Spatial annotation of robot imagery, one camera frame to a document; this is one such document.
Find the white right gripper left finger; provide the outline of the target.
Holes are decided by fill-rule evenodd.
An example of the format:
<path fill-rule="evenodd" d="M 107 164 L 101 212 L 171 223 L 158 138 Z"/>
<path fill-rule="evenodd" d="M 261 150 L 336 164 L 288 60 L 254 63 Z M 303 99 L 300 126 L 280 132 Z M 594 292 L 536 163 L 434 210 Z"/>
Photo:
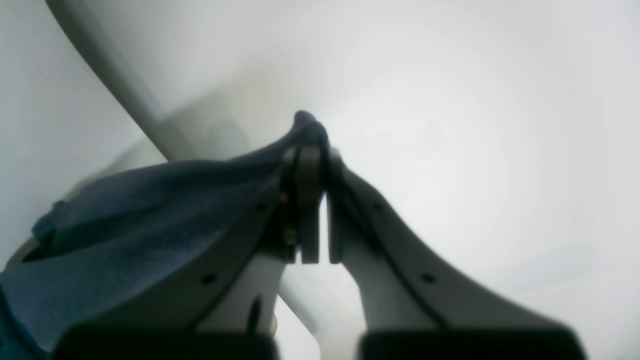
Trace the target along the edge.
<path fill-rule="evenodd" d="M 269 336 L 287 264 L 319 260 L 322 146 L 293 147 L 242 216 L 193 260 L 80 323 L 55 360 L 278 360 Z"/>

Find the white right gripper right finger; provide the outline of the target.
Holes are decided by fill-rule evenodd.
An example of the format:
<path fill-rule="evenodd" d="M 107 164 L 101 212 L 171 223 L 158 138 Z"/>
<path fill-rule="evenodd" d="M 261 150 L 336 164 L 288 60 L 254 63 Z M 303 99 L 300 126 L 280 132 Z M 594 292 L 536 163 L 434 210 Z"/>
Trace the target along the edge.
<path fill-rule="evenodd" d="M 478 284 L 425 244 L 384 196 L 327 155 L 329 259 L 356 281 L 359 360 L 583 360 L 568 326 Z"/>

